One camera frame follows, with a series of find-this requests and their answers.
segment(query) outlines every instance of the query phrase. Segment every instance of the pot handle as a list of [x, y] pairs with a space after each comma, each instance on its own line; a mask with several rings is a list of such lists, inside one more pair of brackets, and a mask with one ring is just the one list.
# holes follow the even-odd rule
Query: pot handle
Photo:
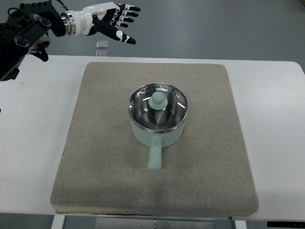
[[151, 150], [149, 153], [148, 169], [153, 172], [160, 172], [162, 168], [162, 138], [151, 137]]

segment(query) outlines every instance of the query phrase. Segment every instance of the glass lid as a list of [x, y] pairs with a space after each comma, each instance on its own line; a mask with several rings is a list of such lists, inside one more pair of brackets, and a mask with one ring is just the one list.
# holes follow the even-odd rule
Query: glass lid
[[129, 99], [129, 116], [142, 130], [167, 133], [185, 121], [188, 104], [183, 93], [165, 83], [150, 83], [137, 89]]

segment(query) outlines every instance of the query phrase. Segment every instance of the lid knob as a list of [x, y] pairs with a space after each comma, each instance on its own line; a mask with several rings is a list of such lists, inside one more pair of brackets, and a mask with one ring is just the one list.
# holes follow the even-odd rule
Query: lid knob
[[162, 110], [167, 106], [167, 98], [162, 92], [154, 92], [148, 100], [149, 106], [154, 110]]

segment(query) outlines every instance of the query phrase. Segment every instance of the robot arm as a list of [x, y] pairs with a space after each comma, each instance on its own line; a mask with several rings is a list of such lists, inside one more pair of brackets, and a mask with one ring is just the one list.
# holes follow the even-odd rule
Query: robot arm
[[90, 36], [101, 32], [114, 40], [135, 44], [135, 40], [118, 27], [128, 27], [126, 22], [133, 22], [129, 16], [137, 17], [134, 11], [140, 11], [140, 8], [108, 2], [72, 11], [57, 1], [65, 9], [61, 15], [50, 0], [21, 4], [19, 9], [8, 10], [7, 22], [0, 23], [0, 81], [17, 77], [18, 67], [28, 52], [43, 61], [48, 60], [45, 49], [50, 44], [50, 29], [57, 37], [81, 33]]
[[68, 35], [93, 35], [101, 32], [114, 40], [135, 44], [133, 38], [118, 29], [121, 26], [127, 28], [126, 22], [134, 21], [129, 18], [138, 16], [134, 11], [140, 11], [140, 8], [108, 2], [85, 7], [82, 11], [68, 10], [61, 16], [70, 24]]

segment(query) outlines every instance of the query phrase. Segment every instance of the mint green saucepan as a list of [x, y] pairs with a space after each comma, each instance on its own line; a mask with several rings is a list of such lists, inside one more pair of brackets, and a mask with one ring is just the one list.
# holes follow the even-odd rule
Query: mint green saucepan
[[188, 104], [183, 93], [165, 83], [138, 88], [129, 99], [129, 117], [134, 136], [150, 147], [148, 168], [162, 168], [162, 147], [175, 143], [182, 134]]

